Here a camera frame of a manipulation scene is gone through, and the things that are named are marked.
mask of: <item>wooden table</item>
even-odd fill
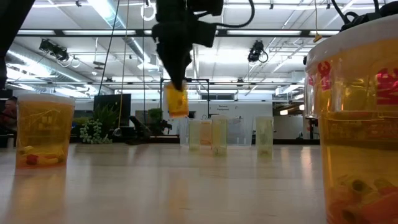
[[[0,223],[325,224],[318,146],[189,152],[175,144],[71,145],[66,169],[15,171],[0,149]]]

